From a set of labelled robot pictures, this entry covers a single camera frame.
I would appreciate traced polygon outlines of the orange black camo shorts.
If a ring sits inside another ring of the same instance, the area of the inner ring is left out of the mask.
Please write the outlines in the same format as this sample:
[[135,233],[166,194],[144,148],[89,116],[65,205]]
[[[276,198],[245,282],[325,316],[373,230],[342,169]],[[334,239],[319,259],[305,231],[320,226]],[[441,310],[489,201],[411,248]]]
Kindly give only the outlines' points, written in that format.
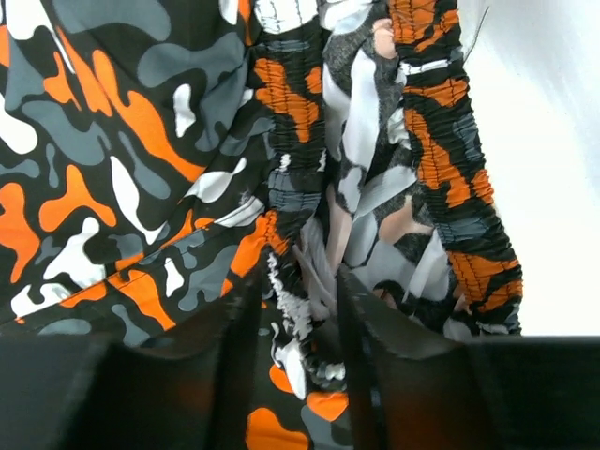
[[516,335],[454,1],[5,1],[1,333],[138,347],[257,275],[244,449],[353,447],[341,265]]

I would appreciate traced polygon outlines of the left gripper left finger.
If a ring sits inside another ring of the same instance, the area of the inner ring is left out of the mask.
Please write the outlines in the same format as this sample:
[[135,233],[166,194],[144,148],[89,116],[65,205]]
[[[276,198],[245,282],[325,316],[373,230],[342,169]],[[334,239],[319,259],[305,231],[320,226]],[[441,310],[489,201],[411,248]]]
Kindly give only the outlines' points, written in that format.
[[1,336],[5,449],[242,449],[262,277],[140,346],[63,320]]

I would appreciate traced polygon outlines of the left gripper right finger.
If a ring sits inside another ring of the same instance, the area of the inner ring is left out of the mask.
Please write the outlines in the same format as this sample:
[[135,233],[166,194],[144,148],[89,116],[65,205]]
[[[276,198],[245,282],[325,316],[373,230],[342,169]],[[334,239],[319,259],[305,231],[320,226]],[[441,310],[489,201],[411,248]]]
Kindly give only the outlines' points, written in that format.
[[358,449],[595,449],[597,337],[436,334],[347,269],[339,333]]

